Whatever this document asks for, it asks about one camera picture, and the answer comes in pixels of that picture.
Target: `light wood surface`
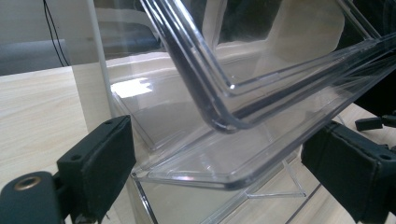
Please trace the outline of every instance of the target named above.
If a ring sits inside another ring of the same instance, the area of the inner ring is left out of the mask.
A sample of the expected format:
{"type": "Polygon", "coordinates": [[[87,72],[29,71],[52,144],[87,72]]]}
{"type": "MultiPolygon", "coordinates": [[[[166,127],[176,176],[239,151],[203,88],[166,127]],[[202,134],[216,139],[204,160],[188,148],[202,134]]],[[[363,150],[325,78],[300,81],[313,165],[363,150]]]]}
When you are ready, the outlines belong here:
{"type": "MultiPolygon", "coordinates": [[[[0,77],[0,133],[0,189],[20,175],[56,173],[88,133],[71,67],[0,77]]],[[[114,209],[103,223],[120,223],[114,209]]]]}
{"type": "MultiPolygon", "coordinates": [[[[351,105],[340,116],[348,127],[354,129],[355,119],[369,118],[372,115],[356,105],[351,105]]],[[[39,170],[56,172],[56,160],[88,133],[71,68],[0,77],[0,130],[0,188],[19,175],[39,170]]],[[[362,134],[377,143],[396,145],[394,137],[396,131],[390,128],[362,134]]],[[[304,171],[304,167],[299,163],[293,164],[293,167],[302,183],[312,191],[316,179],[304,171]]],[[[280,188],[276,186],[275,180],[272,182],[270,189],[280,188]]],[[[293,212],[291,210],[294,208],[291,205],[297,203],[292,203],[292,199],[282,202],[268,199],[243,204],[223,222],[269,223],[269,220],[284,222],[288,220],[285,214],[290,215],[293,212]]],[[[122,203],[118,203],[117,207],[122,207],[122,203]]],[[[109,214],[110,220],[105,219],[105,223],[120,223],[113,210],[109,214]]],[[[309,202],[289,221],[291,223],[354,223],[347,211],[324,188],[319,188],[309,202]]],[[[389,216],[388,223],[396,223],[395,217],[389,216]]]]}

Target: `transparent plastic container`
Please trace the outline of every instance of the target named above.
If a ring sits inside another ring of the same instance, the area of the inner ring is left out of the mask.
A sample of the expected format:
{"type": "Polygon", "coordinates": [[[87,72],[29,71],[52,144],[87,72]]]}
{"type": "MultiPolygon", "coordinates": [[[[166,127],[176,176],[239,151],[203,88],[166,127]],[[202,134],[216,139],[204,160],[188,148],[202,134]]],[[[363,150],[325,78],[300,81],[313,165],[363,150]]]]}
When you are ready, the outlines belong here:
{"type": "Polygon", "coordinates": [[[255,128],[234,134],[217,133],[205,125],[192,99],[186,98],[188,94],[182,91],[183,85],[177,85],[179,77],[138,79],[154,92],[169,87],[167,81],[180,88],[171,88],[179,97],[168,100],[163,99],[168,97],[164,94],[168,88],[157,97],[150,91],[121,98],[115,91],[121,110],[133,115],[137,134],[142,136],[136,140],[139,148],[136,152],[139,164],[134,168],[136,178],[205,188],[245,187],[394,70],[395,63],[396,59],[390,57],[370,64],[255,128]]]}
{"type": "Polygon", "coordinates": [[[347,0],[142,2],[204,121],[223,133],[250,129],[395,48],[394,34],[360,23],[347,0]]]}
{"type": "Polygon", "coordinates": [[[244,188],[395,69],[351,2],[249,2],[142,0],[159,47],[107,61],[138,180],[244,188]]]}

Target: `black metal bracket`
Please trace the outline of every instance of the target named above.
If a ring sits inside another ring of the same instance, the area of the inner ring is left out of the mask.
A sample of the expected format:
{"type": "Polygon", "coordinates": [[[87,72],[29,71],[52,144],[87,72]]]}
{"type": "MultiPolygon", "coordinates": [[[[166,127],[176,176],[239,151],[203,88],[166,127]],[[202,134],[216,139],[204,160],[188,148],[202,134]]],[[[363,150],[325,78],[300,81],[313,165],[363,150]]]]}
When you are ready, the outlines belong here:
{"type": "Polygon", "coordinates": [[[1,223],[101,222],[135,164],[131,119],[110,119],[58,161],[59,172],[23,175],[0,195],[1,223]]]}
{"type": "Polygon", "coordinates": [[[355,221],[396,214],[396,154],[387,147],[332,121],[304,143],[302,160],[355,221]]]}

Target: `gray wall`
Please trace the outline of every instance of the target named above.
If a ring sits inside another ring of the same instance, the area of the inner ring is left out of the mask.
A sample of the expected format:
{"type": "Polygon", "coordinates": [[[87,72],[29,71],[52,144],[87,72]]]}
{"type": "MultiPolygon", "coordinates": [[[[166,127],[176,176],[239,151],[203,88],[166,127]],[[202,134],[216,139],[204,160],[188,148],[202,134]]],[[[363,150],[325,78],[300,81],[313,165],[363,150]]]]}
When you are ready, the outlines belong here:
{"type": "MultiPolygon", "coordinates": [[[[55,6],[51,0],[47,3],[58,24],[55,6]]],[[[42,0],[0,0],[0,44],[41,40],[50,40],[42,0]]]]}

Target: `clear plastic panel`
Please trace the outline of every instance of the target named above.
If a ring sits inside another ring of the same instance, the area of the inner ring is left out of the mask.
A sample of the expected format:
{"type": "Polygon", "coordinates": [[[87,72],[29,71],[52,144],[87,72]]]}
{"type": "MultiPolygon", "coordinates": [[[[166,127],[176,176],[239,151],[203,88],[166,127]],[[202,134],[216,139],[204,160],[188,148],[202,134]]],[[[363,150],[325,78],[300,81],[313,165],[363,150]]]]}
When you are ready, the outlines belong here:
{"type": "Polygon", "coordinates": [[[250,129],[396,47],[342,0],[142,2],[201,116],[224,133],[250,129]]]}

